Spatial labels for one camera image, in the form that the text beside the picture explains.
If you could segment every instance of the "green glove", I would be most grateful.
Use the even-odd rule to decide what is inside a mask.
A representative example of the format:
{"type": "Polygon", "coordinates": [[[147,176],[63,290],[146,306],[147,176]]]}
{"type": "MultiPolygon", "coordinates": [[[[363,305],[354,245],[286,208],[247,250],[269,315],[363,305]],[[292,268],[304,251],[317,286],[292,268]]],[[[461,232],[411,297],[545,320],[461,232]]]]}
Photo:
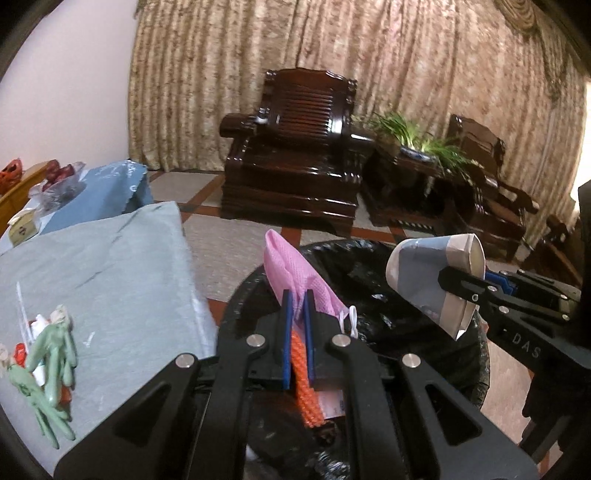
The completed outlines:
{"type": "Polygon", "coordinates": [[[57,425],[68,440],[76,439],[74,431],[67,423],[69,419],[67,412],[51,406],[45,394],[39,385],[37,385],[35,378],[27,370],[16,364],[11,365],[8,367],[8,378],[27,398],[29,405],[35,412],[41,433],[49,439],[53,448],[59,448],[60,446],[57,443],[56,435],[50,427],[49,420],[57,425]]]}
{"type": "Polygon", "coordinates": [[[72,386],[72,369],[77,364],[69,322],[52,323],[45,327],[31,346],[25,367],[33,372],[43,359],[46,365],[45,395],[50,405],[57,407],[61,386],[72,386]]]}

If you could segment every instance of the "patterned beige curtain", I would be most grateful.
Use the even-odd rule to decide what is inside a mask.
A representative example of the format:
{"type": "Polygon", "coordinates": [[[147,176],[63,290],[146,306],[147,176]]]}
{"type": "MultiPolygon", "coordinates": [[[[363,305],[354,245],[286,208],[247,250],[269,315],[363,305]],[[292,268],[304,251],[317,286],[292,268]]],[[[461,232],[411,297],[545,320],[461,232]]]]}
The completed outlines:
{"type": "Polygon", "coordinates": [[[146,0],[129,82],[131,158],[221,170],[217,128],[252,112],[266,69],[359,80],[356,113],[395,109],[436,135],[451,113],[507,144],[504,179],[568,220],[586,77],[531,0],[146,0]]]}

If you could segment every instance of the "black trash bag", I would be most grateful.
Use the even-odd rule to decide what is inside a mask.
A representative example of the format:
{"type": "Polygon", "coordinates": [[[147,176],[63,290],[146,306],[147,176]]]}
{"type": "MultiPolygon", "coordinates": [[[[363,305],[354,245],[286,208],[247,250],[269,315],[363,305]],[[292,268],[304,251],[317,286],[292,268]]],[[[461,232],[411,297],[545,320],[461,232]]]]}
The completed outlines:
{"type": "MultiPolygon", "coordinates": [[[[478,314],[455,342],[387,284],[385,269],[392,247],[380,242],[321,242],[300,247],[300,252],[345,305],[356,306],[359,337],[372,350],[394,358],[416,353],[474,405],[482,406],[490,368],[478,314]]],[[[260,317],[279,308],[263,267],[257,268],[230,299],[218,342],[246,338],[260,317]]],[[[344,418],[307,429],[293,395],[255,395],[247,441],[259,459],[248,462],[245,478],[350,478],[344,418]]]]}

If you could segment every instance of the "triangular cutout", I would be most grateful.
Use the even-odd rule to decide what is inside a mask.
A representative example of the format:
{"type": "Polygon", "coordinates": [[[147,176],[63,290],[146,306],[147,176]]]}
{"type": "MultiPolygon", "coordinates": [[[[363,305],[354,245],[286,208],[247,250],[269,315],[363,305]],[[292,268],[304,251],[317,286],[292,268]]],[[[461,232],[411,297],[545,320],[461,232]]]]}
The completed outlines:
{"type": "Polygon", "coordinates": [[[454,405],[435,385],[427,385],[425,390],[449,445],[461,445],[482,433],[480,427],[466,417],[462,410],[454,405]]]}
{"type": "Polygon", "coordinates": [[[144,401],[135,406],[128,415],[117,422],[114,429],[115,435],[138,447],[146,446],[170,389],[168,384],[161,385],[144,401]]]}

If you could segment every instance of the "silver bolt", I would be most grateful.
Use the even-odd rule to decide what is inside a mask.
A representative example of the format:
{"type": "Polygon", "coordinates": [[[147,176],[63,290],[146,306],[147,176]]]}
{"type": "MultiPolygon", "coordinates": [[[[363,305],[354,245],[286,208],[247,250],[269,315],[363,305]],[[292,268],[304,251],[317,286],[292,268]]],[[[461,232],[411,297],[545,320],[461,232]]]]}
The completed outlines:
{"type": "Polygon", "coordinates": [[[179,367],[179,368],[189,368],[189,367],[192,367],[193,364],[195,363],[195,357],[193,355],[191,355],[190,353],[181,353],[176,358],[174,363],[176,363],[177,367],[179,367]]]}
{"type": "Polygon", "coordinates": [[[248,343],[248,345],[250,345],[253,348],[258,348],[260,346],[263,346],[265,344],[265,337],[263,337],[262,335],[259,335],[258,333],[253,333],[252,335],[249,335],[248,338],[246,339],[246,342],[248,343]]]}
{"type": "Polygon", "coordinates": [[[340,334],[335,335],[333,337],[332,342],[336,346],[346,347],[346,346],[349,346],[351,344],[351,338],[348,337],[347,335],[343,334],[343,333],[340,333],[340,334]]]}
{"type": "Polygon", "coordinates": [[[402,363],[409,368],[417,368],[421,364],[421,357],[414,353],[407,353],[402,357],[402,363]]]}

